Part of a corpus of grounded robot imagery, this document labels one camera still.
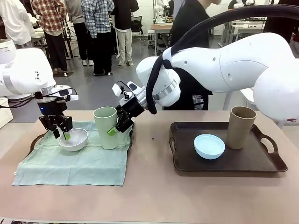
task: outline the checkered shirt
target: checkered shirt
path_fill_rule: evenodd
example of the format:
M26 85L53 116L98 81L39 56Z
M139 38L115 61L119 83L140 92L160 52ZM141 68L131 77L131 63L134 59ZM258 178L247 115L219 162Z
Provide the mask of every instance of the checkered shirt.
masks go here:
M92 38L97 38L97 33L110 32L109 13L114 9L113 0L82 0L81 7Z
M32 7L39 17L39 25L50 32L63 29L62 20L66 18L66 8L61 0L32 0Z

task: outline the chair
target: chair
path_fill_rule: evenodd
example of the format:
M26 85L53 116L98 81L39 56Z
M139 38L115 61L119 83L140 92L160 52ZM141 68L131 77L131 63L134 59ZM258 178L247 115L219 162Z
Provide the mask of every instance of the chair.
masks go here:
M140 34L140 40L142 40L143 30L142 30L142 15L132 16L132 33Z

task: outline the white bowl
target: white bowl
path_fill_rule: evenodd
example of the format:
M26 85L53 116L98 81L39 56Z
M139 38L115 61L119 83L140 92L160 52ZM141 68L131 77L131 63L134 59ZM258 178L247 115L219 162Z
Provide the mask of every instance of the white bowl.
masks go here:
M224 142L211 134L197 136L194 140L194 147L197 154L207 160L217 159L225 150Z
M88 139L88 132L86 130L74 128L69 131L69 134L71 136L69 140L65 140L63 135L59 138L59 144L63 149L75 152L86 145Z

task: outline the gray floor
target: gray floor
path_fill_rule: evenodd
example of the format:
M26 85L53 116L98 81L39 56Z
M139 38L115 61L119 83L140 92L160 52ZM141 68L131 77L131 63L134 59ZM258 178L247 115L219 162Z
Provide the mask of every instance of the gray floor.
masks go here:
M219 38L211 39L211 47L217 48ZM138 63L149 56L153 56L153 48L148 48L141 44L138 38L133 39L132 49L134 67L118 67L118 60L112 57L112 76L95 77L93 76L93 67L83 67L79 57L68 60L69 71L74 73L69 78L55 78L57 84L69 85L75 88L79 94L79 101L68 102L69 110L95 110L102 106L117 106L119 98L117 98L112 86L118 80L123 82L133 81L140 84L135 69ZM78 49L73 51L78 56ZM225 94L214 94L211 96L209 108L211 110L221 110L224 103ZM236 105L243 105L244 99L240 93L233 95L233 102ZM35 122L41 115L36 102L32 101L22 108L12 109L14 120L12 122Z

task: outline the green cloth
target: green cloth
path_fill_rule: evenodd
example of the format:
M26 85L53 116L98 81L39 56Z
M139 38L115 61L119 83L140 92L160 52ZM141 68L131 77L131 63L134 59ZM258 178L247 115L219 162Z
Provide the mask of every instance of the green cloth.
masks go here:
M58 139L48 132L32 153L19 165L12 185L115 185L125 180L129 131L117 133L119 145L106 150L100 144L95 122L74 121L73 128L88 132L86 146L76 152L60 147Z

